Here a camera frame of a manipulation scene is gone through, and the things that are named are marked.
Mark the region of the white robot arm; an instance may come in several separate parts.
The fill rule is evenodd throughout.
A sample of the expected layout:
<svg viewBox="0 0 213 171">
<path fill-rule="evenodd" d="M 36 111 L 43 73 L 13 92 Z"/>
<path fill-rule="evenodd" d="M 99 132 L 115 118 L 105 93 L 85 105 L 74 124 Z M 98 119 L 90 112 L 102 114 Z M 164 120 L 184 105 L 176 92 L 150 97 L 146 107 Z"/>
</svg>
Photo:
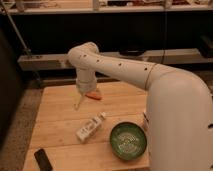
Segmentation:
<svg viewBox="0 0 213 171">
<path fill-rule="evenodd" d="M 159 63 L 103 56 L 93 42 L 71 48 L 68 60 L 82 93 L 97 87 L 96 72 L 147 92 L 150 171 L 213 171 L 213 97 L 200 77 Z"/>
</svg>

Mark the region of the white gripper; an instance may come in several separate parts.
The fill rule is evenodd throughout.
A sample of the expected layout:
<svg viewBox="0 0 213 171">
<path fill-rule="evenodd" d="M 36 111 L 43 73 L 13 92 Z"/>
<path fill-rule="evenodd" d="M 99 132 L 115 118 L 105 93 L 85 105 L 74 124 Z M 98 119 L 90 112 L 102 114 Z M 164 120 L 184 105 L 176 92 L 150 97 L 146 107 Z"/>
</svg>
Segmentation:
<svg viewBox="0 0 213 171">
<path fill-rule="evenodd" d="M 93 81 L 90 82 L 83 82 L 80 79 L 76 79 L 76 87 L 80 93 L 88 93 L 97 88 L 97 80 L 94 79 Z M 74 104 L 75 110 L 78 110 L 82 101 L 83 101 L 84 96 L 82 94 L 79 94 L 77 97 L 76 103 Z"/>
</svg>

